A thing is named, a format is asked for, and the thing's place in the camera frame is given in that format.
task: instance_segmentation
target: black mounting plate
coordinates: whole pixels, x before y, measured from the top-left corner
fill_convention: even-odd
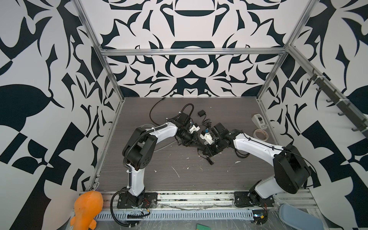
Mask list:
[[[143,196],[143,203],[141,207],[150,208],[152,204],[157,204],[157,195],[158,194],[156,192],[145,192]],[[116,208],[118,209],[119,208],[125,208],[125,209],[136,208],[136,207],[132,207],[131,205],[127,204],[127,199],[128,197],[125,193],[120,193]]]
[[[234,204],[237,207],[244,207],[244,206],[249,206],[252,207],[252,205],[249,203],[249,197],[248,197],[249,192],[234,192]],[[265,204],[267,205],[267,207],[273,207],[273,203],[275,201],[273,200],[272,196],[268,197],[267,199],[264,199],[262,202],[260,202],[259,206],[264,207]]]

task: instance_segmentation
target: abstract pattern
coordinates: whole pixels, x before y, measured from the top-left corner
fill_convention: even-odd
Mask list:
[[[315,167],[310,186],[322,214],[344,230],[368,227],[368,140],[289,55],[262,98],[281,145],[292,143]]]
[[[119,99],[69,0],[0,3],[2,229],[58,229]]]
[[[124,96],[256,96],[276,54],[110,56]]]
[[[282,47],[308,0],[82,0],[104,49]]]
[[[321,0],[296,48],[363,113],[368,114],[368,3]]]

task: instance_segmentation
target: power adapter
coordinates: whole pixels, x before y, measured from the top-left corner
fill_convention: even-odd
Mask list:
[[[203,117],[204,115],[206,115],[206,112],[204,110],[198,112],[198,116]]]

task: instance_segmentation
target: black mustache shape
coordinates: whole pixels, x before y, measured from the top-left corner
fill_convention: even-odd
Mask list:
[[[212,61],[210,63],[206,63],[206,61],[204,59],[195,59],[195,60],[189,60],[189,59],[181,59],[178,61],[177,64],[175,64],[175,62],[173,62],[173,64],[178,67],[178,68],[185,68],[188,65],[196,65],[199,68],[206,68],[208,67],[210,64],[212,63]]]

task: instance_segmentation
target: robotic arm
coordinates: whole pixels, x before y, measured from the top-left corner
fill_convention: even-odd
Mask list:
[[[257,182],[248,194],[249,204],[259,204],[270,196],[286,191],[295,194],[306,182],[311,172],[297,148],[288,145],[272,145],[246,135],[240,130],[228,131],[221,123],[199,137],[199,126],[190,122],[190,116],[181,112],[178,116],[167,119],[166,123],[146,130],[137,128],[123,150],[125,167],[128,168],[129,182],[127,203],[138,207],[144,196],[144,169],[150,162],[157,143],[177,136],[182,145],[196,147],[204,155],[212,157],[224,148],[246,151],[268,162],[274,167],[275,174]]]

